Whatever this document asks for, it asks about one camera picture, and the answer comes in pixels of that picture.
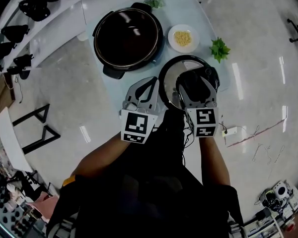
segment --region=table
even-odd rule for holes
[[[112,8],[111,10],[118,10],[124,7],[130,7],[134,2],[143,2],[144,0],[132,0]],[[227,68],[223,62],[220,64],[211,56],[209,47],[212,45],[212,41],[216,39],[214,30],[209,22],[209,19],[205,15],[201,5],[197,0],[164,0],[164,7],[154,9],[152,13],[157,17],[163,28],[164,36],[168,35],[169,29],[177,24],[188,24],[195,28],[200,35],[200,44],[198,48],[190,53],[190,55],[198,56],[204,59],[208,64],[215,67],[220,78],[219,91],[223,91],[229,87],[230,79]],[[88,41],[92,48],[92,52],[96,59],[96,65],[101,73],[104,84],[107,88],[107,93],[111,98],[115,110],[119,111],[122,108],[122,102],[126,97],[128,89],[131,85],[138,82],[139,80],[147,77],[156,76],[158,77],[162,67],[173,57],[183,55],[171,48],[168,41],[164,47],[161,57],[158,59],[156,64],[149,63],[141,69],[130,71],[125,73],[122,79],[117,80],[110,78],[103,74],[103,64],[98,60],[93,47],[94,38],[92,36],[93,31],[97,23],[102,19],[106,13],[97,16],[91,23],[86,26],[86,32],[88,35]],[[158,100],[156,112],[162,112],[166,107]]]
[[[13,127],[17,126],[18,124],[29,119],[32,116],[35,116],[41,123],[45,123],[49,107],[50,107],[50,104],[47,104],[39,109],[36,109],[26,114],[25,116],[19,118],[14,122],[11,121],[9,110],[7,107],[5,107],[0,113],[0,139],[13,168],[26,171],[26,172],[33,172],[29,163],[25,159],[25,154],[28,154],[29,152],[32,152],[61,137],[58,133],[52,130],[48,125],[45,125],[43,126],[41,139],[35,141],[30,145],[27,145],[21,148],[18,142],[18,139],[15,135]],[[45,139],[46,131],[51,133],[53,137]]]
[[[32,172],[15,135],[7,107],[0,113],[0,139],[13,168]]]

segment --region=black electric pot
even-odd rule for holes
[[[151,7],[139,2],[104,16],[93,37],[103,73],[116,79],[151,62],[163,42],[161,24],[151,14]]]

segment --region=wire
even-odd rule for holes
[[[9,88],[9,90],[12,90],[14,88],[14,84],[12,84],[12,87],[10,88],[9,85],[8,85],[8,83],[5,80],[5,76],[4,75],[3,75],[3,78],[4,78],[4,81],[5,81],[6,86]]]
[[[187,143],[189,142],[189,136],[190,135],[193,135],[193,132],[192,132],[192,130],[191,130],[190,127],[186,127],[183,130],[186,130],[186,129],[189,129],[190,130],[190,133],[187,134],[187,136],[186,136],[186,139],[185,139],[185,142],[184,142],[184,146],[183,146],[183,150],[182,150],[182,159],[183,159],[183,162],[184,162],[184,164],[183,164],[184,166],[185,166],[185,157],[184,157],[184,154],[183,154],[184,149],[187,148],[187,147],[189,147],[190,145],[192,145],[192,143],[194,142],[194,136],[193,136],[193,141],[188,146],[186,146]]]
[[[255,162],[255,161],[256,161],[256,154],[257,154],[257,152],[258,152],[259,147],[261,147],[261,146],[262,146],[261,144],[258,144],[258,147],[257,147],[257,149],[256,149],[256,151],[255,151],[255,154],[254,154],[254,157],[253,157],[253,159],[252,159],[252,162]]]
[[[278,161],[278,159],[279,159],[279,156],[280,156],[280,154],[282,153],[282,151],[284,150],[284,148],[285,148],[285,146],[284,146],[284,145],[282,145],[282,147],[280,148],[280,151],[279,151],[278,157],[277,157],[277,159],[275,160],[275,162],[274,162],[274,163],[276,163],[276,162]]]
[[[266,148],[266,147],[264,146],[264,148],[265,148],[265,150],[266,150],[266,153],[267,153],[268,158],[270,159],[269,162],[267,163],[267,164],[269,165],[269,164],[271,163],[271,161],[272,161],[272,157],[270,157],[270,155],[269,155],[269,153],[268,153],[268,150],[270,149],[270,146],[268,146],[268,148]]]
[[[227,128],[226,128],[226,126],[224,126],[224,124],[223,123],[220,123],[220,122],[219,122],[219,124],[223,126],[223,128],[225,129],[224,133],[227,134]]]
[[[15,77],[14,82],[15,82],[15,83],[18,83],[19,86],[20,86],[21,101],[19,102],[19,104],[21,104],[21,102],[23,101],[23,93],[22,93],[22,90],[21,90],[21,84],[20,84],[20,82],[19,82],[19,74]]]
[[[254,141],[255,141],[256,133],[259,131],[259,125],[257,125],[257,127],[255,129],[255,132],[253,134],[248,133],[248,131],[244,127],[241,127],[241,126],[236,126],[236,127],[245,130],[248,135],[250,135],[254,138]]]

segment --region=pot handle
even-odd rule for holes
[[[93,37],[95,37],[96,31],[99,28],[100,24],[103,22],[103,19],[106,18],[108,15],[112,14],[113,11],[110,11],[109,13],[107,13],[105,16],[103,16],[103,18],[98,22],[98,24],[96,25],[94,32],[93,32]]]
[[[106,67],[105,65],[103,67],[103,73],[106,76],[114,78],[114,79],[121,79],[125,74],[124,71],[113,70],[109,67]]]
[[[143,10],[143,11],[145,11],[147,13],[151,13],[151,11],[152,11],[151,6],[148,5],[148,4],[145,4],[143,2],[135,2],[131,6],[131,8],[136,8],[136,9],[139,9],[139,10]]]

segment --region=green vegetable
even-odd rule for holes
[[[230,49],[225,45],[224,41],[218,37],[216,40],[212,40],[212,42],[213,45],[210,47],[210,50],[214,58],[218,60],[219,63],[221,60],[227,59]]]
[[[160,8],[163,7],[163,0],[144,0],[144,3],[150,5],[152,8]]]

